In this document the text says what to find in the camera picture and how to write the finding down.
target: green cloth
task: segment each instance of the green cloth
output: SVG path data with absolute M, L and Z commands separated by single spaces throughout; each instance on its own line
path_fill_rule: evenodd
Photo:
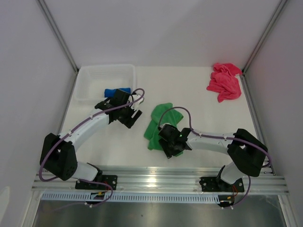
M 164 103 L 164 104 L 160 104 L 157 105 L 154 110 L 151 113 L 151 122 L 148 125 L 145 133 L 144 133 L 144 137 L 146 139 L 148 139 L 150 142 L 148 143 L 148 149 L 149 150 L 163 150 L 161 145 L 159 144 L 159 130 L 158 130 L 158 123 L 159 120 L 162 116 L 162 114 L 168 110 L 172 108 L 172 103 Z M 173 126 L 177 126 L 177 124 L 182 120 L 183 115 L 176 111 L 176 110 L 171 110 L 168 111 L 162 118 L 161 124 L 164 123 L 170 123 Z

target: white backdrop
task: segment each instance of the white backdrop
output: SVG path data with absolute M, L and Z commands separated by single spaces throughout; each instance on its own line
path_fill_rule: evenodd
M 243 67 L 279 0 L 47 0 L 78 67 Z
M 248 72 L 274 167 L 303 216 L 303 2 L 292 0 Z
M 1 227 L 17 227 L 44 137 L 57 132 L 72 70 L 34 0 L 0 1 L 0 191 L 10 187 Z

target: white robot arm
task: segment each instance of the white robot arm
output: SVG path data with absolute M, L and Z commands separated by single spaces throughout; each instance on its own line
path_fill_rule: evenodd
M 129 94 L 117 89 L 112 98 L 98 103 L 89 116 L 71 131 L 61 132 L 59 135 L 48 134 L 44 140 L 40 164 L 45 162 L 43 167 L 62 180 L 75 178 L 87 181 L 98 181 L 96 177 L 100 170 L 91 164 L 78 162 L 76 152 L 83 142 L 96 131 L 106 127 L 115 120 L 119 120 L 127 128 L 131 128 L 142 114 L 142 112 L 138 110 L 138 107 L 143 102 L 143 98 L 132 105 L 126 104 L 138 100 L 140 97 L 141 95 L 136 93 Z M 55 150 L 51 152 L 47 160 L 45 160 L 50 150 L 53 149 L 54 145 L 59 141 L 61 142 L 55 147 Z
M 243 176 L 259 176 L 266 155 L 256 147 L 260 147 L 267 152 L 267 147 L 244 129 L 238 129 L 236 133 L 227 134 L 199 131 L 193 133 L 190 128 L 178 131 L 176 127 L 170 124 L 163 124 L 159 127 L 159 130 L 161 137 L 159 143 L 167 158 L 177 156 L 183 150 L 193 149 L 220 152 L 232 158 L 233 161 L 227 166 L 223 166 L 215 179 L 211 179 L 213 181 L 211 184 L 200 182 L 202 190 L 205 189 L 204 191 L 229 192 L 232 191 L 235 182 L 241 180 Z

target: pink cloth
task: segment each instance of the pink cloth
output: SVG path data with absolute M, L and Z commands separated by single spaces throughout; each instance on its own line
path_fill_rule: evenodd
M 216 63 L 214 72 L 211 74 L 209 86 L 206 88 L 209 91 L 218 92 L 218 102 L 223 100 L 236 99 L 241 95 L 239 81 L 235 76 L 242 75 L 242 71 L 231 63 L 220 64 Z

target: white plastic bin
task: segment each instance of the white plastic bin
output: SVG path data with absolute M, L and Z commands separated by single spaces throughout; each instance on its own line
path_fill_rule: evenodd
M 105 100 L 104 90 L 136 87 L 134 65 L 97 65 L 81 67 L 75 86 L 75 100 L 94 104 Z

